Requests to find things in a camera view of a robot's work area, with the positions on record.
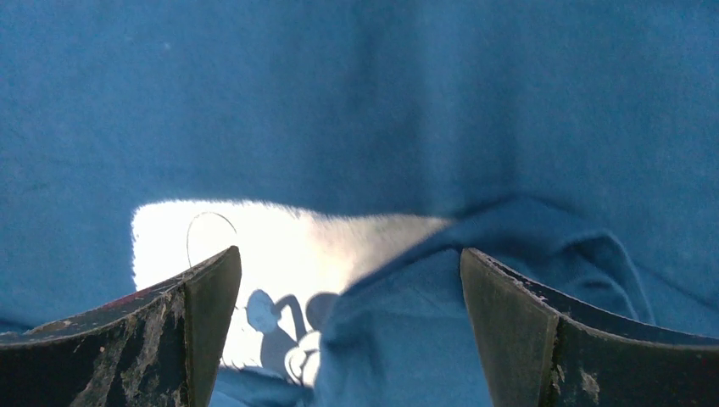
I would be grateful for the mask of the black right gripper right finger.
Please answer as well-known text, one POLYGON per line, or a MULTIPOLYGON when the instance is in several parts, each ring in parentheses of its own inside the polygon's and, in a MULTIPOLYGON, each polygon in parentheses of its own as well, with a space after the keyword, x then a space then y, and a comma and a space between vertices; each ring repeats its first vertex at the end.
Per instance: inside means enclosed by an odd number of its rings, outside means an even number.
POLYGON ((718 404, 718 341, 644 324, 467 248, 460 275, 493 405, 718 404))

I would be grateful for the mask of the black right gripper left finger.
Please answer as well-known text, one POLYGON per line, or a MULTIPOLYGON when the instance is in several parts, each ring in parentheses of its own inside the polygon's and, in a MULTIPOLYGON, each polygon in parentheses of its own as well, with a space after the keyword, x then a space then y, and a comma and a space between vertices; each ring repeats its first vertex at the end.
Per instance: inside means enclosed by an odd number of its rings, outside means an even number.
POLYGON ((99 308, 4 333, 2 405, 207 405, 240 281, 229 247, 99 308))

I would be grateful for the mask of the dark blue t shirt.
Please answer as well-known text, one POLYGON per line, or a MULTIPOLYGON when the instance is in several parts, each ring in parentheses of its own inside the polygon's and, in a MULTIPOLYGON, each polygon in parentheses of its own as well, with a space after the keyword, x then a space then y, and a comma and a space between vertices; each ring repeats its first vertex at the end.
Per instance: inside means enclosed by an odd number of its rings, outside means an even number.
POLYGON ((213 406, 487 406, 473 247, 718 333, 715 1, 4 1, 1 334, 229 246, 213 406))

